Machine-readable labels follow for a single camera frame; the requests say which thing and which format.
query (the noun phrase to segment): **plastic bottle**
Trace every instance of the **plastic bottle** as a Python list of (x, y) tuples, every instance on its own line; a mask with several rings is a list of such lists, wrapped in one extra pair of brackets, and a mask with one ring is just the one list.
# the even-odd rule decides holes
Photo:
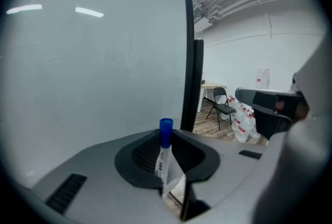
[(232, 123), (232, 129), (233, 131), (238, 130), (238, 126), (240, 125), (242, 118), (246, 116), (246, 108), (243, 108), (242, 110), (237, 110), (234, 116), (234, 122)]
[[(233, 107), (232, 105), (233, 105), (233, 97), (231, 97), (230, 96), (230, 98), (226, 98), (226, 100), (228, 101), (228, 105), (230, 106), (230, 107)], [(222, 119), (223, 120), (227, 120), (227, 119), (229, 119), (229, 115), (228, 114), (221, 114), (221, 117), (222, 117)]]
[(253, 139), (260, 139), (260, 134), (256, 130), (256, 119), (255, 119), (255, 116), (254, 115), (252, 115), (252, 116), (253, 116), (253, 121), (254, 121), (254, 128), (251, 130), (250, 136)]
[[(228, 101), (228, 103), (229, 103), (229, 107), (232, 107), (232, 108), (234, 108), (235, 109), (235, 111), (237, 110), (236, 109), (236, 102), (235, 102), (235, 99), (233, 98), (233, 97), (231, 97), (231, 99)], [(232, 113), (231, 115), (230, 115), (230, 120), (232, 121), (232, 122), (234, 122), (234, 116), (235, 116), (235, 113)]]
[(254, 122), (252, 115), (251, 114), (249, 114), (248, 116), (245, 115), (239, 125), (239, 128), (235, 132), (235, 138), (241, 143), (246, 142), (253, 128), (254, 128)]
[(236, 102), (236, 101), (234, 101), (234, 109), (235, 109), (235, 111), (241, 111), (242, 110), (242, 104), (241, 104), (241, 102)]

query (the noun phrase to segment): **gray surface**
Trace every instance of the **gray surface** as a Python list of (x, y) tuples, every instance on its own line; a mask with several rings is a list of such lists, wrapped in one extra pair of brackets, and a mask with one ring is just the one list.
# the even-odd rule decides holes
[[(70, 173), (83, 174), (88, 179), (66, 211), (66, 217), (80, 223), (178, 223), (179, 220), (166, 208), (157, 190), (131, 186), (122, 179), (114, 166), (114, 157), (122, 146), (149, 132), (130, 135), (81, 151), (39, 181), (33, 187), (33, 193), (45, 201)], [(223, 142), (182, 132), (213, 147), (221, 157), (221, 165), (210, 180), (193, 186), (199, 199), (210, 206), (216, 206), (199, 216), (198, 221), (205, 221), (202, 219), (205, 215), (216, 221), (215, 212), (219, 212), (218, 216), (229, 214), (230, 208), (225, 212), (218, 209), (219, 203), (225, 198), (228, 198), (226, 201), (230, 198), (235, 201), (231, 207), (234, 214), (237, 213), (236, 206), (242, 208), (245, 216), (251, 212), (254, 202), (273, 172), (283, 136), (272, 137), (268, 147), (264, 147)], [(238, 152), (243, 149), (264, 154), (258, 161), (239, 155)]]
[(64, 214), (79, 223), (177, 223), (157, 190), (133, 187), (114, 166), (121, 147), (149, 132), (130, 135), (89, 147), (47, 174), (32, 189), (45, 201), (70, 175), (87, 180)]
[(41, 201), (30, 189), (21, 186), (16, 182), (12, 182), (12, 186), (16, 189), (21, 198), (31, 207), (34, 212), (37, 212), (40, 217), (48, 223), (56, 224), (75, 224), (76, 222), (63, 217), (43, 201)]
[[(299, 203), (319, 201), (323, 192), (329, 189), (330, 181), (327, 173), (323, 172), (328, 170), (331, 157), (331, 120), (331, 115), (320, 115), (299, 121), (291, 127), (272, 181), (257, 203), (253, 223), (288, 222), (285, 217), (295, 205), (307, 208)], [(320, 204), (314, 205), (309, 215), (320, 210)], [(292, 219), (302, 212), (298, 210)]]
[[(229, 195), (226, 199), (220, 199), (220, 202), (213, 209), (199, 215), (188, 223), (251, 223), (256, 203), (270, 181), (278, 162), (285, 134), (279, 133), (271, 137), (263, 155), (254, 168), (241, 179), (239, 186), (228, 190)], [(206, 190), (213, 190), (215, 192), (214, 195), (218, 196), (217, 186), (206, 185), (205, 188)]]

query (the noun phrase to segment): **white wall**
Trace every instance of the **white wall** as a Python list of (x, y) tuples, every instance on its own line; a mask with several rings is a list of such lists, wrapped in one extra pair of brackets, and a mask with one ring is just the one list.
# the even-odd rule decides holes
[(42, 9), (5, 15), (0, 33), (1, 147), (16, 181), (29, 188), (82, 149), (164, 117), (180, 127), (185, 0), (11, 0), (2, 10), (31, 4)]
[[(203, 31), (203, 78), (225, 84), (228, 95), (238, 87), (255, 88), (257, 70), (270, 71), (269, 89), (289, 90), (298, 71), (318, 46), (327, 26), (313, 0), (282, 0), (231, 14)], [(212, 91), (207, 97), (213, 99)]]
[(203, 37), (203, 32), (194, 32), (194, 39), (201, 39)]

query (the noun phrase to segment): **black frame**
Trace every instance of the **black frame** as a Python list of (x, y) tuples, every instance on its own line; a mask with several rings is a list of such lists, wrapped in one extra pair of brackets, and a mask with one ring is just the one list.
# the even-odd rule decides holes
[(192, 82), (190, 87), (190, 98), (184, 97), (184, 104), (185, 100), (189, 100), (189, 106), (187, 106), (186, 110), (188, 111), (185, 119), (184, 113), (182, 114), (182, 122), (181, 122), (181, 129), (186, 130), (189, 132), (193, 131), (193, 126), (195, 124), (197, 108), (199, 103), (199, 94), (202, 85), (202, 74), (203, 74), (203, 56), (204, 56), (204, 41), (202, 39), (196, 39), (194, 41), (193, 46), (193, 53), (194, 53), (194, 62), (193, 62), (193, 69), (192, 69)]
[(186, 16), (187, 16), (187, 57), (186, 57), (186, 78), (185, 78), (185, 92), (183, 99), (182, 117), (180, 129), (190, 131), (191, 120), (189, 118), (192, 102), (192, 82), (193, 82), (193, 65), (194, 65), (194, 46), (193, 46), (193, 6), (192, 0), (185, 0), (186, 2)]
[[(214, 104), (212, 105), (212, 108), (211, 108), (209, 114), (207, 115), (206, 119), (207, 119), (207, 118), (209, 117), (209, 115), (211, 114), (213, 108), (215, 108), (217, 111), (216, 111), (215, 113), (213, 113), (213, 114), (217, 114), (218, 125), (219, 125), (219, 130), (220, 130), (220, 123), (221, 123), (221, 122), (224, 122), (224, 121), (228, 121), (228, 120), (229, 120), (230, 124), (232, 125), (232, 121), (231, 121), (231, 119), (230, 119), (230, 114), (229, 114), (229, 118), (228, 118), (228, 119), (223, 120), (223, 121), (221, 121), (221, 122), (219, 121), (219, 114), (220, 114), (220, 113), (222, 113), (222, 114), (226, 114), (226, 113), (223, 113), (221, 110), (218, 110), (218, 107), (217, 107), (218, 103), (217, 103), (217, 101), (216, 101), (216, 95), (215, 95), (215, 90), (216, 90), (216, 89), (224, 89), (224, 88), (214, 88), (214, 89), (213, 89)], [(225, 90), (225, 94), (224, 94), (224, 96), (226, 96), (226, 102), (225, 102), (224, 104), (227, 103), (227, 105), (229, 106), (228, 99), (227, 99), (227, 93), (226, 93), (226, 90)]]

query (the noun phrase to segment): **black slot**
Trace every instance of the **black slot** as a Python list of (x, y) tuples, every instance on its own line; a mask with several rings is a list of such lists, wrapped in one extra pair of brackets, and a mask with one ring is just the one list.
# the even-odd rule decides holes
[(50, 196), (46, 204), (53, 210), (63, 214), (73, 201), (87, 177), (71, 174), (61, 186)]
[(259, 160), (261, 157), (261, 153), (257, 153), (257, 152), (253, 152), (253, 151), (249, 151), (249, 150), (241, 150), (239, 152), (239, 154), (249, 157), (249, 158), (256, 159), (256, 160)]

